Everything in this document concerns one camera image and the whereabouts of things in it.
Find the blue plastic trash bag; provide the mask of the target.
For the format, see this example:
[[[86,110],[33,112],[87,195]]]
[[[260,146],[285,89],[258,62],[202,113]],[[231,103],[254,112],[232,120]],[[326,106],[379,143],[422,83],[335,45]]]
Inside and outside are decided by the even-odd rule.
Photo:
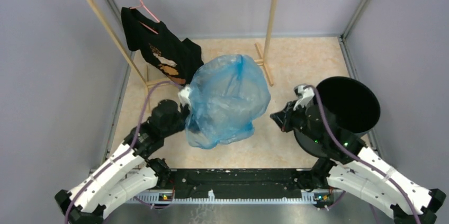
[[[190,85],[190,146],[212,149],[251,137],[271,100],[264,73],[248,55],[222,55],[201,66]]]

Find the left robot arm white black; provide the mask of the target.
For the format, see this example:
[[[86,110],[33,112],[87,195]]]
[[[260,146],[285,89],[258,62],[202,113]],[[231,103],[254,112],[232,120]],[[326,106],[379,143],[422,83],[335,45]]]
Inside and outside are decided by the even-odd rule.
[[[151,159],[167,137],[181,132],[189,115],[187,104],[162,100],[150,117],[125,137],[116,151],[88,178],[55,200],[65,223],[103,223],[137,194],[169,184],[170,169],[163,159]]]

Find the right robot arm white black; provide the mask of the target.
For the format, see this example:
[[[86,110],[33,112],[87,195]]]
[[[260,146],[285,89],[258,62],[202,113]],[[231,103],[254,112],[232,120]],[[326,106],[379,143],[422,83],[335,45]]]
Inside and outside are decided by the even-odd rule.
[[[317,105],[291,101],[270,118],[283,132],[294,133],[299,146],[317,162],[295,179],[304,190],[341,189],[393,219],[394,223],[435,223],[446,194],[427,189],[386,163],[359,136],[336,123],[335,116]]]

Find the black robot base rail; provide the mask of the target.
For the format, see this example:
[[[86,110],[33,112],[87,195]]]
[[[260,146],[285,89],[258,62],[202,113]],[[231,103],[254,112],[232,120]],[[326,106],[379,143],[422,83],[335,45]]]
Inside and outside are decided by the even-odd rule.
[[[125,200],[155,204],[325,204],[342,194],[308,168],[172,169],[166,181]]]

